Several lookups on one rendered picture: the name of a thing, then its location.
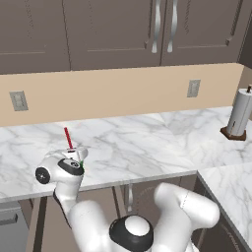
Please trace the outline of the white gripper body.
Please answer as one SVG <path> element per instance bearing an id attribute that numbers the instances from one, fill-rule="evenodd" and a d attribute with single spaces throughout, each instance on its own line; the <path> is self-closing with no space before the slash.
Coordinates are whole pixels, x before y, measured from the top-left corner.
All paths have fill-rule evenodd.
<path id="1" fill-rule="evenodd" d="M 85 147 L 78 147 L 73 149 L 68 149 L 66 151 L 66 156 L 72 158 L 78 162 L 81 162 L 88 156 L 88 150 Z"/>

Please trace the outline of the red striped straw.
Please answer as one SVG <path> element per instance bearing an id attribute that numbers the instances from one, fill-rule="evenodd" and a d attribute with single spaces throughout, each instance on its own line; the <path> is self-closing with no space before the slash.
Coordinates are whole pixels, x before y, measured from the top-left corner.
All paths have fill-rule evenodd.
<path id="1" fill-rule="evenodd" d="M 64 127 L 64 132 L 65 132 L 65 136 L 66 136 L 66 138 L 67 138 L 67 142 L 68 142 L 68 145 L 69 145 L 69 149 L 70 149 L 70 150 L 73 150 L 73 145 L 72 145 L 71 137 L 70 137 L 70 134 L 69 134 L 69 131 L 68 131 L 68 128 L 67 128 L 67 127 Z"/>

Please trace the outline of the brown drawer front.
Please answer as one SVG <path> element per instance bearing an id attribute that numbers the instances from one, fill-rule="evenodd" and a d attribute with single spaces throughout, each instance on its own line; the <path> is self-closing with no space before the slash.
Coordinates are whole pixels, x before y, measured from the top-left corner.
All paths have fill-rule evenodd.
<path id="1" fill-rule="evenodd" d="M 121 191 L 116 187 L 81 192 L 78 200 L 98 202 L 109 223 L 125 213 Z M 61 208 L 52 197 L 47 199 L 41 252 L 80 252 Z"/>

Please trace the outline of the brown base cupboard door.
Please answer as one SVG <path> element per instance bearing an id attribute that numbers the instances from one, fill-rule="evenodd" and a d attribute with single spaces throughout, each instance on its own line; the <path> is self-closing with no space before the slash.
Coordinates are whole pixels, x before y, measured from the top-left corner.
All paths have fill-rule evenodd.
<path id="1" fill-rule="evenodd" d="M 154 193 L 162 183 L 170 183 L 193 191 L 196 183 L 196 174 L 146 181 L 132 185 L 133 203 L 129 204 L 129 186 L 120 187 L 127 214 L 139 215 L 147 219 L 152 225 L 156 225 L 160 217 L 160 210 L 155 204 Z"/>

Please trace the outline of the grey dishwasher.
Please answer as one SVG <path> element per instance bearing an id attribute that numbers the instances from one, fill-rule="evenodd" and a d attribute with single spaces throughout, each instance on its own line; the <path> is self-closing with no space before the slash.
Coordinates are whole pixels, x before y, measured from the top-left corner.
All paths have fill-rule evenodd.
<path id="1" fill-rule="evenodd" d="M 18 215 L 16 223 L 0 226 L 0 252 L 26 252 L 29 226 L 21 205 L 17 202 L 0 203 L 0 219 Z"/>

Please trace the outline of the grey wall outlet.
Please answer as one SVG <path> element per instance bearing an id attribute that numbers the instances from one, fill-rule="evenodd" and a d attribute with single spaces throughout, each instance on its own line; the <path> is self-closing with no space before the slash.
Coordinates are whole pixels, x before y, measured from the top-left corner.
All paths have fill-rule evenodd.
<path id="1" fill-rule="evenodd" d="M 29 109 L 24 91 L 10 92 L 10 97 L 15 111 L 26 111 Z"/>
<path id="2" fill-rule="evenodd" d="M 188 97 L 196 97 L 198 95 L 200 83 L 201 81 L 199 79 L 189 81 L 189 87 L 187 92 Z"/>

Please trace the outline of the brown wall cupboard door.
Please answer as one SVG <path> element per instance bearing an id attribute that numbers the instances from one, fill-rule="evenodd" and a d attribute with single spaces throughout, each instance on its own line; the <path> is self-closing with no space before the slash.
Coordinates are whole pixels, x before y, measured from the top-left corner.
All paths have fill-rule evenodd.
<path id="1" fill-rule="evenodd" d="M 69 70 L 63 0 L 0 0 L 0 74 Z"/>
<path id="2" fill-rule="evenodd" d="M 164 66 L 227 63 L 245 0 L 178 0 L 173 50 L 167 53 L 172 0 L 166 0 L 161 64 Z"/>
<path id="3" fill-rule="evenodd" d="M 152 53 L 155 0 L 63 0 L 73 70 L 153 67 L 159 64 L 164 1 L 157 53 Z"/>

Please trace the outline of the dark corner wall cupboard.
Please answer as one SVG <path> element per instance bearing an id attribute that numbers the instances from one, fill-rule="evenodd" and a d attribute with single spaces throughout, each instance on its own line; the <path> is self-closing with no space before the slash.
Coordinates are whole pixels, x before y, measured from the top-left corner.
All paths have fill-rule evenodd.
<path id="1" fill-rule="evenodd" d="M 245 0 L 245 3 L 249 16 L 237 62 L 252 69 L 252 0 Z"/>

